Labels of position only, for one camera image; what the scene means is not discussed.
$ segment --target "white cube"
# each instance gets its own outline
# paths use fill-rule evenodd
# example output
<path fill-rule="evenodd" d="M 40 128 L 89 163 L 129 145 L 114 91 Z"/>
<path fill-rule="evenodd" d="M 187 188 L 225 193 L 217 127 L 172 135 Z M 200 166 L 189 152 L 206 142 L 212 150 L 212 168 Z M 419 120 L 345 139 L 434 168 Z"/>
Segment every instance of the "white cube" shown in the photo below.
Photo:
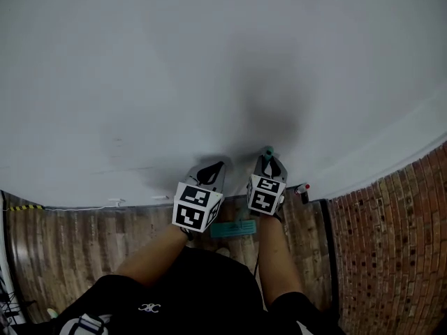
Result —
<path fill-rule="evenodd" d="M 247 187 L 248 208 L 273 215 L 283 200 L 285 189 L 286 184 L 282 182 L 252 174 Z"/>
<path fill-rule="evenodd" d="M 173 224 L 203 232 L 219 213 L 224 195 L 179 182 L 174 197 Z"/>

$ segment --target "yellow and black striped tape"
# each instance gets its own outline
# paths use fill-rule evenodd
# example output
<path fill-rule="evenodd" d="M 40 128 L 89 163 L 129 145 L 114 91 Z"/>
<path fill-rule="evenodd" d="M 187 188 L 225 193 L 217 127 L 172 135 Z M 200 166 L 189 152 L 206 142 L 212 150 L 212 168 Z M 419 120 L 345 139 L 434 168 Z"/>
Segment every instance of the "yellow and black striped tape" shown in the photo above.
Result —
<path fill-rule="evenodd" d="M 44 208 L 39 204 L 26 204 L 24 206 L 12 206 L 9 208 L 9 211 L 22 211 L 24 209 L 44 209 Z"/>

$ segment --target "forearm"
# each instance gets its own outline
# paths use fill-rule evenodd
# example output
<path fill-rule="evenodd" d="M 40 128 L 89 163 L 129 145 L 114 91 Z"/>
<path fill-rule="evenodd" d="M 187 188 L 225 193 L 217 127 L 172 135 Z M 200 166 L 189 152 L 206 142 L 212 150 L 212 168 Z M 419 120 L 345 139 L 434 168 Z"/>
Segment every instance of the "forearm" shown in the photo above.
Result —
<path fill-rule="evenodd" d="M 283 294 L 302 292 L 300 276 L 288 250 L 281 222 L 271 216 L 261 216 L 259 276 L 268 306 Z"/>
<path fill-rule="evenodd" d="M 188 242 L 188 237 L 176 225 L 169 225 L 146 246 L 127 258 L 116 274 L 151 286 L 164 275 Z"/>

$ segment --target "black t-shirt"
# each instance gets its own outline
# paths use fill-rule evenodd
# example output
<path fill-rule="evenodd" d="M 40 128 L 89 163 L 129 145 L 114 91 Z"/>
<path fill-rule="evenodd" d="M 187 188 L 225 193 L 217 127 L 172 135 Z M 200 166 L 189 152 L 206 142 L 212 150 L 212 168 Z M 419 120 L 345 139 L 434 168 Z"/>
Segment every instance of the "black t-shirt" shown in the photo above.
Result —
<path fill-rule="evenodd" d="M 111 315 L 109 334 L 291 332 L 305 325 L 314 335 L 337 334 L 301 293 L 279 297 L 263 310 L 258 284 L 247 267 L 196 248 L 182 251 L 152 288 L 124 276 L 104 276 L 54 322 L 54 333 L 84 313 Z"/>

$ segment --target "teal rectangular tool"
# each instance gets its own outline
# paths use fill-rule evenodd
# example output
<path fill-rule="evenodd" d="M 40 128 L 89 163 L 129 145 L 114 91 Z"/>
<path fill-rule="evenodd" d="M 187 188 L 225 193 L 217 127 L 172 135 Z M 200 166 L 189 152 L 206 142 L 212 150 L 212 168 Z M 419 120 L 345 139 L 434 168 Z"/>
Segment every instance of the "teal rectangular tool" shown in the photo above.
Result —
<path fill-rule="evenodd" d="M 255 220 L 213 223 L 211 225 L 211 238 L 236 237 L 253 233 L 256 233 Z"/>

